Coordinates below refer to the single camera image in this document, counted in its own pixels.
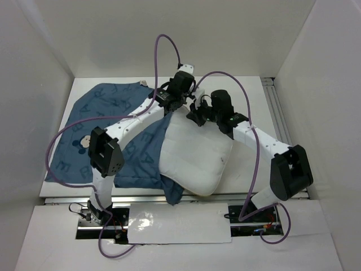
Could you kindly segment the white pillow yellow edge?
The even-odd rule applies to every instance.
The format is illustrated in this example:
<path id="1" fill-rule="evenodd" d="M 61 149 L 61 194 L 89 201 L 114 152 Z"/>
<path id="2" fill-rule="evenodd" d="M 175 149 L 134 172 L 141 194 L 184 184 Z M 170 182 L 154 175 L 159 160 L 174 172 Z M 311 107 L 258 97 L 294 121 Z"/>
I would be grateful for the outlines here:
<path id="1" fill-rule="evenodd" d="M 161 175 L 198 196 L 218 187 L 231 154 L 233 141 L 217 125 L 197 126 L 186 118 L 189 110 L 176 110 L 165 133 L 159 160 Z"/>

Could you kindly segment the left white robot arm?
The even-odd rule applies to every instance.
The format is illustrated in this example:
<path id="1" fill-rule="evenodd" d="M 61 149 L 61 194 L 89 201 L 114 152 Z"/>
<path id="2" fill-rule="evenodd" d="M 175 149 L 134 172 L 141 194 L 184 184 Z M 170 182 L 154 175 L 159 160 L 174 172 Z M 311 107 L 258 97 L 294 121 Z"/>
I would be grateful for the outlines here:
<path id="1" fill-rule="evenodd" d="M 148 126 L 182 107 L 195 85 L 193 72 L 181 67 L 167 84 L 154 89 L 129 117 L 105 129 L 97 126 L 91 131 L 88 156 L 94 189 L 87 207 L 98 225 L 111 220 L 114 178 L 125 164 L 122 151 L 126 145 Z"/>

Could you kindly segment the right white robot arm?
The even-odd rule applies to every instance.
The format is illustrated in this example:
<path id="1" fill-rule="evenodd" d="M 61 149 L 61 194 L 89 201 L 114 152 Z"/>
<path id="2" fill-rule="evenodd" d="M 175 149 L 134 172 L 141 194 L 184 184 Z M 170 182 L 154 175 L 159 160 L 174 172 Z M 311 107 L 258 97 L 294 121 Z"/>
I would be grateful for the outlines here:
<path id="1" fill-rule="evenodd" d="M 207 96 L 211 99 L 211 105 L 205 100 Z M 300 145 L 282 143 L 252 126 L 246 116 L 235 112 L 226 90 L 216 90 L 210 95 L 197 90 L 191 97 L 193 102 L 188 119 L 198 126 L 215 123 L 221 133 L 245 144 L 256 152 L 257 159 L 263 158 L 270 165 L 269 184 L 250 197 L 251 204 L 246 208 L 248 219 L 259 221 L 266 214 L 265 207 L 287 201 L 313 184 L 306 150 Z"/>

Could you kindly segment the blue letter print pillowcase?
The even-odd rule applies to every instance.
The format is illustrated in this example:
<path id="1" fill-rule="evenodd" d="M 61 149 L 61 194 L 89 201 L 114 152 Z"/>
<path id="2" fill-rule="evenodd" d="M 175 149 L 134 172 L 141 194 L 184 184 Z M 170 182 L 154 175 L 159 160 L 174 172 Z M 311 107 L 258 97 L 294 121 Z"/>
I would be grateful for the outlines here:
<path id="1" fill-rule="evenodd" d="M 88 185 L 97 173 L 101 179 L 113 177 L 116 188 L 162 190 L 169 204 L 179 203 L 183 188 L 159 169 L 171 114 L 145 129 L 137 128 L 137 135 L 126 141 L 130 123 L 153 115 L 149 110 L 133 117 L 148 106 L 153 92 L 140 82 L 102 83 L 80 97 L 70 111 L 45 182 Z"/>

